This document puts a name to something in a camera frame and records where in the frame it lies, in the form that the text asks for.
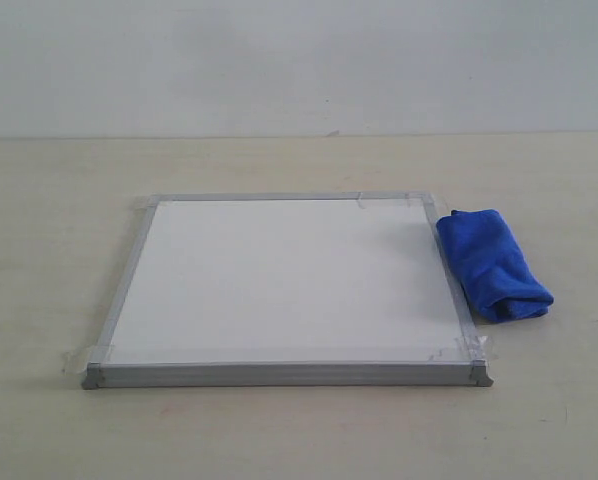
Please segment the clear tape back right corner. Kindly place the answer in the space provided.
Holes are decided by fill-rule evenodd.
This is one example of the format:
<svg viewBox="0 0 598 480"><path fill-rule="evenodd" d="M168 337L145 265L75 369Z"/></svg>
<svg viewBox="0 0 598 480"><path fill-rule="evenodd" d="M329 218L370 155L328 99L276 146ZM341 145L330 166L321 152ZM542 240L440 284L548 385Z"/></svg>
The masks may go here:
<svg viewBox="0 0 598 480"><path fill-rule="evenodd" d="M433 205L433 197L425 192L361 192L356 203L361 209L373 207L424 208Z"/></svg>

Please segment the white board with aluminium frame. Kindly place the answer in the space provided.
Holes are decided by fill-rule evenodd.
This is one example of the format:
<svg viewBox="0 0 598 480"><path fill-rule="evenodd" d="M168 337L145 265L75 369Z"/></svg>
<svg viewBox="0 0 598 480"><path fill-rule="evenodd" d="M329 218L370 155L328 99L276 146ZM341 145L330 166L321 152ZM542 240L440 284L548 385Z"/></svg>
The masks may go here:
<svg viewBox="0 0 598 480"><path fill-rule="evenodd" d="M491 386L488 362L428 360L477 334L435 200L360 193L162 194L83 388Z"/></svg>

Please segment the clear tape corner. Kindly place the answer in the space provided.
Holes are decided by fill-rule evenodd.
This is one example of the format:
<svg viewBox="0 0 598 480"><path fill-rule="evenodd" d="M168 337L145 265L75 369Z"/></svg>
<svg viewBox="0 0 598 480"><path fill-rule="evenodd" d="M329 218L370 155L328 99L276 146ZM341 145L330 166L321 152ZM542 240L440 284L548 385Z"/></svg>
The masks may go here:
<svg viewBox="0 0 598 480"><path fill-rule="evenodd" d="M428 356L428 360L438 363L487 363L493 357L492 338L487 335L475 334L456 338L452 346L434 351Z"/></svg>
<svg viewBox="0 0 598 480"><path fill-rule="evenodd" d="M144 210L158 206L161 202L168 202L171 198L169 195L150 195L146 197L137 197L131 203L132 210Z"/></svg>
<svg viewBox="0 0 598 480"><path fill-rule="evenodd" d="M373 207L424 208L433 205L433 197L425 192L361 192L356 203L361 209Z"/></svg>
<svg viewBox="0 0 598 480"><path fill-rule="evenodd" d="M90 367L96 368L108 361L111 345L88 345L61 354L64 375L85 375Z"/></svg>

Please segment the blue microfibre cloth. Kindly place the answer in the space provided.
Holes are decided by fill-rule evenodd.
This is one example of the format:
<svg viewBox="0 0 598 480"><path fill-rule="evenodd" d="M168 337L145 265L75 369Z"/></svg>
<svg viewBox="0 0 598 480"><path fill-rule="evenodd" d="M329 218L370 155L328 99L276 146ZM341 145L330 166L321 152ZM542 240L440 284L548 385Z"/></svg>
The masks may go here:
<svg viewBox="0 0 598 480"><path fill-rule="evenodd" d="M436 222L450 270L470 306L492 323L541 317L554 297L532 274L496 210L453 210Z"/></svg>

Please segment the clear tape front right corner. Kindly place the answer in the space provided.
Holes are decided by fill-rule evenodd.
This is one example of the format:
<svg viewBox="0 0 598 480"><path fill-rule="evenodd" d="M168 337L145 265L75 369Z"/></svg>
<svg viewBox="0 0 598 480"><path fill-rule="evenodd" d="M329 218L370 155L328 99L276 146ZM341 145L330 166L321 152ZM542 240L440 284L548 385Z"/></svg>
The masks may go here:
<svg viewBox="0 0 598 480"><path fill-rule="evenodd" d="M438 363L487 363L493 357L492 338L487 335L475 334L456 338L452 346L434 351L428 356L428 360Z"/></svg>

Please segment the clear tape back left corner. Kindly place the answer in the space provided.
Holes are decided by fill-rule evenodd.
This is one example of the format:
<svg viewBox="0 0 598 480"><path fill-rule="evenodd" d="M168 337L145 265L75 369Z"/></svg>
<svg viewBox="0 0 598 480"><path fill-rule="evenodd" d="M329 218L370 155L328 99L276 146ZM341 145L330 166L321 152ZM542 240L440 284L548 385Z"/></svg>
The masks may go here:
<svg viewBox="0 0 598 480"><path fill-rule="evenodd" d="M168 202L171 198L169 195L150 195L146 197L137 197L131 203L132 210L144 210L158 206L161 202Z"/></svg>

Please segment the clear tape front left corner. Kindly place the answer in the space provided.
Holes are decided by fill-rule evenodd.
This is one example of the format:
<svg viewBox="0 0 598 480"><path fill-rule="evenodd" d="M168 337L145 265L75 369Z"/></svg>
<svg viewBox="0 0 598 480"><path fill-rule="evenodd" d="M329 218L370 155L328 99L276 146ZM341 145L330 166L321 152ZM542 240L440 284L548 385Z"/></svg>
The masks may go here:
<svg viewBox="0 0 598 480"><path fill-rule="evenodd" d="M111 345L88 345L61 354L64 375L85 375L90 367L96 368L108 361Z"/></svg>

